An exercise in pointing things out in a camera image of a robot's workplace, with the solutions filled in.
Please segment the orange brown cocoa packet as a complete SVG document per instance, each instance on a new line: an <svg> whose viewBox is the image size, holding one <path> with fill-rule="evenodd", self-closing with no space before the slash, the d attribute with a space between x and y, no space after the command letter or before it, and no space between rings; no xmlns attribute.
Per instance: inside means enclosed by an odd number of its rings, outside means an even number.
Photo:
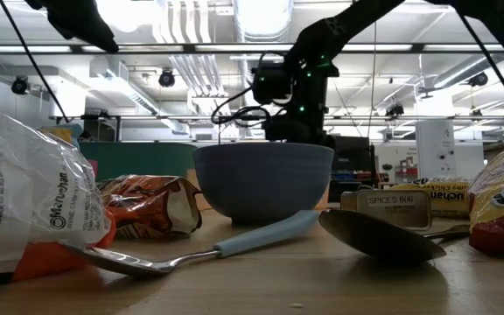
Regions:
<svg viewBox="0 0 504 315"><path fill-rule="evenodd" d="M114 217L116 239L184 236L202 225L200 191L185 178L123 175L101 182L99 189Z"/></svg>

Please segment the blue handled metal spoon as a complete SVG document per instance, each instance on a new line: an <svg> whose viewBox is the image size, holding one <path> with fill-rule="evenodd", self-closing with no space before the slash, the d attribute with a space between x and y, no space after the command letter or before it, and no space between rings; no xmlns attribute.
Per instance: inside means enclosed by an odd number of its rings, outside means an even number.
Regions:
<svg viewBox="0 0 504 315"><path fill-rule="evenodd" d="M180 264L192 260L225 258L298 237L311 230L318 217L317 211L301 210L287 219L220 241L208 251L181 255L163 262L151 262L109 249L70 241L59 241L59 245L74 256L103 270L133 277L162 276L171 273Z"/></svg>

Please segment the white cabinet pillar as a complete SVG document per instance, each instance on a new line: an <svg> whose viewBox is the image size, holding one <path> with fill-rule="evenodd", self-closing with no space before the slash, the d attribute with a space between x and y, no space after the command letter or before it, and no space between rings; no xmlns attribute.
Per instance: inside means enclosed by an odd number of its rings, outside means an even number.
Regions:
<svg viewBox="0 0 504 315"><path fill-rule="evenodd" d="M416 149L419 179L442 179L457 175L452 121L418 121Z"/></svg>

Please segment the white orange ramen packet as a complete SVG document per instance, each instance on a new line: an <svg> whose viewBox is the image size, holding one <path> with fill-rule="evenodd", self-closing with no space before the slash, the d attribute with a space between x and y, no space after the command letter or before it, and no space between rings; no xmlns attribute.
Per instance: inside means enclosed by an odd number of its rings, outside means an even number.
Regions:
<svg viewBox="0 0 504 315"><path fill-rule="evenodd" d="M115 232L81 152L0 113L0 284L78 269L61 243L106 248Z"/></svg>

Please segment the black aluminium frame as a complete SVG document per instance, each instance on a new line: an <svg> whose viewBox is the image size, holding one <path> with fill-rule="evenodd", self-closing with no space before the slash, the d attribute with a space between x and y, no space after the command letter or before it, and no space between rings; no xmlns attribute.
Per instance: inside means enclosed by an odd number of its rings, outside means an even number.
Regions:
<svg viewBox="0 0 504 315"><path fill-rule="evenodd" d="M120 45L118 52L128 54L260 54L264 52L286 53L291 49L290 44L278 43L233 43L233 44L129 44ZM94 45L31 45L28 50L34 55L47 54L79 54L100 55L105 51ZM476 44L364 44L352 43L346 45L344 54L408 54L408 53L478 53L480 48ZM21 45L0 45L0 55L18 55L25 53Z"/></svg>

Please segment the blue bowl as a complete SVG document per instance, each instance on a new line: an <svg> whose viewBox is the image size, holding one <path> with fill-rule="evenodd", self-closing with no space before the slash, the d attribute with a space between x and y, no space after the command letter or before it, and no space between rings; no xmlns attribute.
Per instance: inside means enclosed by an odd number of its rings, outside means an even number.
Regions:
<svg viewBox="0 0 504 315"><path fill-rule="evenodd" d="M329 186L334 151L308 143L232 143L192 157L206 202L234 224L260 225L312 210Z"/></svg>

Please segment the red equipment rack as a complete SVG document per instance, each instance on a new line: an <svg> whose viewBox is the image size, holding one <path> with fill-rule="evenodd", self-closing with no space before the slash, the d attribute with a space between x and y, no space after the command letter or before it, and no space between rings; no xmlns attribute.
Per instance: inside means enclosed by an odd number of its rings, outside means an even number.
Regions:
<svg viewBox="0 0 504 315"><path fill-rule="evenodd" d="M395 184L408 184L418 180L417 163L413 157L406 157L394 167Z"/></svg>

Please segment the grey slanted ceiling duct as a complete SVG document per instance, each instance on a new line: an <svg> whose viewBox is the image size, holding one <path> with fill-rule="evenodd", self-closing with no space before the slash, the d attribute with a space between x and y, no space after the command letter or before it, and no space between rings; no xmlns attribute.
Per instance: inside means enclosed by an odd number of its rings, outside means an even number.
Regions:
<svg viewBox="0 0 504 315"><path fill-rule="evenodd" d="M434 89L449 88L462 81L471 79L477 74L481 74L491 67L491 63L484 55L474 55L456 66L441 73L432 82Z"/></svg>

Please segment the large black spoon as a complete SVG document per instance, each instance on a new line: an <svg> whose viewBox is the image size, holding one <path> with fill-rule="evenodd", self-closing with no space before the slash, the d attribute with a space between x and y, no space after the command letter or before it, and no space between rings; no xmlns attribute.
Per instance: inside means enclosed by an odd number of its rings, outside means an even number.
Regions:
<svg viewBox="0 0 504 315"><path fill-rule="evenodd" d="M459 239L470 235L470 227L457 225L444 231L419 234L374 216L341 210L326 210L320 226L347 246L381 262L407 265L446 256L436 239Z"/></svg>

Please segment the green plastic bin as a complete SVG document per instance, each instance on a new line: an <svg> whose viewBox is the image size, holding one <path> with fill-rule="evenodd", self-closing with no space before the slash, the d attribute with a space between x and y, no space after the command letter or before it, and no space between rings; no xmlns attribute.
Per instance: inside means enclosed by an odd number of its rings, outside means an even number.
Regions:
<svg viewBox="0 0 504 315"><path fill-rule="evenodd" d="M194 168L195 149L187 143L80 143L82 155L97 163L97 181L122 175L184 177Z"/></svg>

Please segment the white round ceiling duct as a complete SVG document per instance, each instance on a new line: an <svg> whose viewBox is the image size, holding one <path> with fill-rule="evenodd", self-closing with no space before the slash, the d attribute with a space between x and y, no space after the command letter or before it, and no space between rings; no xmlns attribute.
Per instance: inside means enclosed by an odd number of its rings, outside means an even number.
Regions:
<svg viewBox="0 0 504 315"><path fill-rule="evenodd" d="M293 0L232 0L240 42L286 42Z"/></svg>

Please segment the yellow ramen packet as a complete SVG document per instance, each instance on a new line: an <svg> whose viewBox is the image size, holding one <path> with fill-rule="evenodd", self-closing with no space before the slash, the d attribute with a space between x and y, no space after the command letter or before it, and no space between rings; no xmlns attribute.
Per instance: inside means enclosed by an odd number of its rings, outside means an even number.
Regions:
<svg viewBox="0 0 504 315"><path fill-rule="evenodd" d="M423 190L430 196L434 217L467 220L470 214L470 180L456 177L420 178L392 186L393 190Z"/></svg>

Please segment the green rectangular spice tin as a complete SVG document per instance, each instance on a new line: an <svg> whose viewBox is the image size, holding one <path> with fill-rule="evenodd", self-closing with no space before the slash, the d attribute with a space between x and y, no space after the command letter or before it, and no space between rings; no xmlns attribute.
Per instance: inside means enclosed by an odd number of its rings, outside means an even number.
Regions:
<svg viewBox="0 0 504 315"><path fill-rule="evenodd" d="M429 230L432 226L431 196L423 190L363 190L343 192L340 209L367 214L397 226Z"/></svg>

